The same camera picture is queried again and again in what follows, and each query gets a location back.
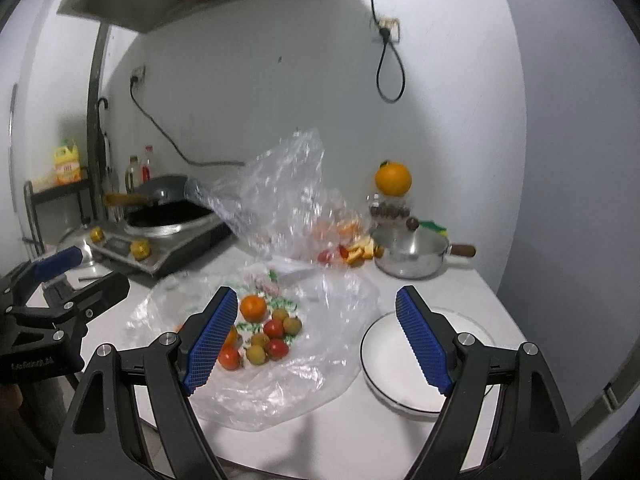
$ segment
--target stove knob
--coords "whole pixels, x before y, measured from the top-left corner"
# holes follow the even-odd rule
[[[151,245],[149,245],[148,240],[136,240],[131,243],[129,250],[136,261],[140,262],[150,256]]]
[[[104,231],[102,230],[101,227],[94,227],[93,229],[91,229],[91,232],[89,233],[89,238],[91,238],[91,241],[94,244],[97,244],[98,242],[101,242],[104,240]]]

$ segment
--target gas stove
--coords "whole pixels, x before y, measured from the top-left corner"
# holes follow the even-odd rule
[[[231,234],[229,227],[215,214],[169,234],[157,229],[134,230],[126,222],[102,222],[99,227],[104,237],[99,242],[88,240],[92,250],[156,278],[180,270]],[[136,260],[130,245],[141,240],[149,243],[151,252],[147,258]]]

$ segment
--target wall socket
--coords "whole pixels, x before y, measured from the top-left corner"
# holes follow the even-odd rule
[[[374,31],[375,41],[382,42],[382,38],[380,38],[380,32],[378,30],[378,26],[381,28],[385,27],[391,31],[391,43],[400,43],[400,19],[399,18],[380,18],[378,19],[378,24],[374,20],[371,20],[371,30]]]
[[[146,73],[146,65],[137,66],[131,71],[131,77],[138,78],[136,85],[141,85],[145,81],[145,73]]]

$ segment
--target black plug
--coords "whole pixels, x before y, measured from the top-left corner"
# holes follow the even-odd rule
[[[386,27],[380,27],[378,30],[380,31],[380,37],[382,38],[382,42],[384,44],[389,43],[389,41],[391,41],[391,29]]]

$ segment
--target yellow detergent jug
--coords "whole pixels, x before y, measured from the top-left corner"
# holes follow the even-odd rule
[[[53,154],[53,162],[56,167],[56,181],[59,186],[71,184],[82,180],[80,171],[80,152],[75,142],[65,141]]]

